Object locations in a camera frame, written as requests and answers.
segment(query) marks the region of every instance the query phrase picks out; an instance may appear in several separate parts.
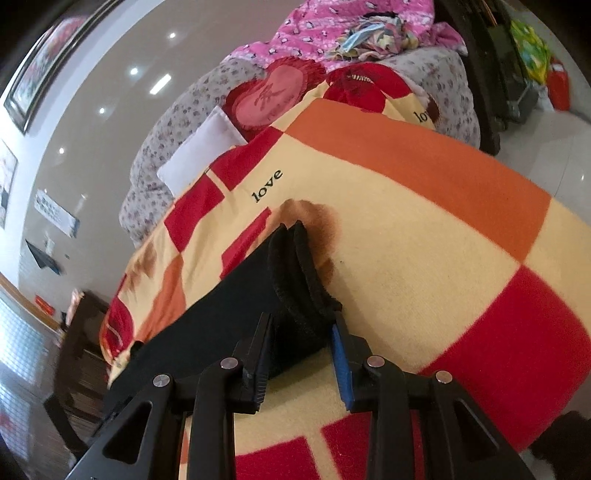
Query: red sign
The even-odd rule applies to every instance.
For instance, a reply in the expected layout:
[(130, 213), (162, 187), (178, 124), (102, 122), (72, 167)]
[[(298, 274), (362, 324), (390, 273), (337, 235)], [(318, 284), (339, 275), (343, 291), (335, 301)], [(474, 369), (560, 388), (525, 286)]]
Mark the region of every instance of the red sign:
[(35, 295), (35, 303), (44, 313), (47, 313), (50, 317), (53, 317), (53, 314), (56, 312), (55, 308), (49, 305), (39, 295)]

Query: orange and yellow checkered blanket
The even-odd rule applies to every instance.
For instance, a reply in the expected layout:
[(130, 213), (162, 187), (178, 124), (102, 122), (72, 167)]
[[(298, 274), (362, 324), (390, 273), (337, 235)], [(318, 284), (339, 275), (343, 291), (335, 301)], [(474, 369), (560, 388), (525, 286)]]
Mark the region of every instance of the orange and yellow checkered blanket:
[[(589, 373), (587, 225), (473, 148), (309, 94), (218, 158), (134, 254), (102, 328), (112, 377), (134, 339), (296, 219), (352, 333), (406, 371), (449, 370), (516, 449)], [(270, 382), (259, 414), (236, 416), (239, 478), (363, 478), (367, 431), (320, 352)]]

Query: red bag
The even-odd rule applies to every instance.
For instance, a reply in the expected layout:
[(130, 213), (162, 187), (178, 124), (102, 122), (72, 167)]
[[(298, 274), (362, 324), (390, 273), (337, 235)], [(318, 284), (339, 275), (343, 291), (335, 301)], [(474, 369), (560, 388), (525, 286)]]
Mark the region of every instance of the red bag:
[(552, 57), (546, 80), (548, 96), (556, 110), (570, 110), (569, 75), (560, 60)]

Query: ceiling light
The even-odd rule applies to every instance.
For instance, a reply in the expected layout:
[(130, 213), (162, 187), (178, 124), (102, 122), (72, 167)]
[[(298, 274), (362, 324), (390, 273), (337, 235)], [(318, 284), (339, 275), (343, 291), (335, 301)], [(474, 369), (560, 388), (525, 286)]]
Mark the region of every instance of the ceiling light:
[(152, 95), (156, 95), (160, 90), (162, 90), (164, 88), (164, 85), (166, 85), (168, 82), (170, 82), (171, 79), (172, 79), (172, 77), (167, 73), (159, 81), (156, 82), (156, 85), (154, 85), (152, 87), (152, 89), (150, 90), (150, 93)]

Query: green bag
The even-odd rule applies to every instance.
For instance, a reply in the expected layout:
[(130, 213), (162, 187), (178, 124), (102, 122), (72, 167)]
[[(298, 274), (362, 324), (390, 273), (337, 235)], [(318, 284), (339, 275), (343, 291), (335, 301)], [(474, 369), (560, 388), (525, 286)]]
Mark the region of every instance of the green bag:
[(532, 27), (519, 20), (511, 20), (511, 34), (515, 39), (527, 74), (540, 85), (545, 85), (552, 56), (548, 45)]

